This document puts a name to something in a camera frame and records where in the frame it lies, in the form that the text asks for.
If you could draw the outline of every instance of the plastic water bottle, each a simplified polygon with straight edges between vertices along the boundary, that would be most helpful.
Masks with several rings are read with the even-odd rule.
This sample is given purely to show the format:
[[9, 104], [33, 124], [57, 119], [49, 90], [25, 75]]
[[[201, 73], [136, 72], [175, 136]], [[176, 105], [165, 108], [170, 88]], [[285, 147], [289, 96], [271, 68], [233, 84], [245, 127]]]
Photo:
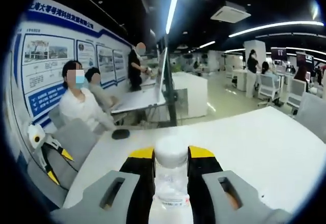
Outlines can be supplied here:
[[193, 224], [193, 212], [187, 193], [188, 145], [177, 137], [158, 141], [155, 152], [155, 195], [149, 224]]

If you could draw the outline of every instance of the ceiling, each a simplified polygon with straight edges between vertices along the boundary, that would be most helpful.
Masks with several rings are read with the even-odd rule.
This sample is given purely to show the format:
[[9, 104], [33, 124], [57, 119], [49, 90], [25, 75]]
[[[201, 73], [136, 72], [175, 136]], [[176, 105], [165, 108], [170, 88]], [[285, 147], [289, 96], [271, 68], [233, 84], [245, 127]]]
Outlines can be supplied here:
[[[113, 21], [89, 0], [55, 1], [85, 14], [133, 44], [143, 41], [147, 46], [155, 43], [150, 38], [150, 29], [156, 33], [156, 40], [164, 35], [171, 2], [171, 0], [145, 0], [145, 6], [150, 10], [146, 12], [141, 0], [92, 0], [115, 20]], [[244, 7], [251, 16], [237, 23], [211, 20], [211, 16], [225, 1]], [[326, 8], [325, 0], [178, 0], [169, 34], [169, 46], [176, 49], [179, 45], [186, 45], [193, 49], [215, 41], [215, 44], [203, 48], [202, 51], [229, 50], [243, 48], [244, 41], [268, 34], [312, 33], [326, 36], [325, 28], [322, 26], [292, 25], [228, 37], [230, 34], [265, 24], [312, 20], [312, 6], [316, 3], [319, 6], [319, 14], [314, 20], [324, 21], [325, 15], [322, 11]], [[267, 50], [273, 46], [291, 46], [326, 51], [326, 39], [323, 37], [277, 35], [257, 39], [266, 43]], [[318, 57], [326, 60], [324, 55]]]

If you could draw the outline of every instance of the white blouse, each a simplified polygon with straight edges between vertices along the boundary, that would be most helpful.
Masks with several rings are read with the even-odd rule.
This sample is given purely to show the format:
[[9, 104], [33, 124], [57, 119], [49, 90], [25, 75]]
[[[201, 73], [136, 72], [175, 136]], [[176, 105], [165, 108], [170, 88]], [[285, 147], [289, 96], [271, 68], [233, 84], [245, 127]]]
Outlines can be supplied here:
[[65, 123], [80, 118], [94, 131], [101, 124], [107, 130], [115, 130], [116, 126], [112, 116], [103, 112], [95, 100], [94, 95], [86, 88], [81, 92], [85, 95], [85, 101], [78, 100], [68, 89], [59, 102], [59, 110]]

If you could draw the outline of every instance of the computer mouse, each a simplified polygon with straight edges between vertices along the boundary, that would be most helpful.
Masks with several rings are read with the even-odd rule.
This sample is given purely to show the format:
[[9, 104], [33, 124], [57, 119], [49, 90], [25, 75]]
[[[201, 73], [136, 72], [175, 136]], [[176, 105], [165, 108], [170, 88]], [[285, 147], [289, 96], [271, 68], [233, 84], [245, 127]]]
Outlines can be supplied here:
[[112, 133], [112, 138], [115, 140], [125, 139], [130, 136], [130, 131], [127, 129], [117, 129]]

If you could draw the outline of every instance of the white bottle cap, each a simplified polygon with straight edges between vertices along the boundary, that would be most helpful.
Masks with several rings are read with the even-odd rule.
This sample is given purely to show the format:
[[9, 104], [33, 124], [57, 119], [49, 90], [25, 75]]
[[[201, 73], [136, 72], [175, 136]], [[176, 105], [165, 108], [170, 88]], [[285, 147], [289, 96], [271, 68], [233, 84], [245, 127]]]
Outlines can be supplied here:
[[167, 136], [156, 142], [154, 153], [159, 164], [172, 169], [187, 162], [188, 145], [176, 136]]

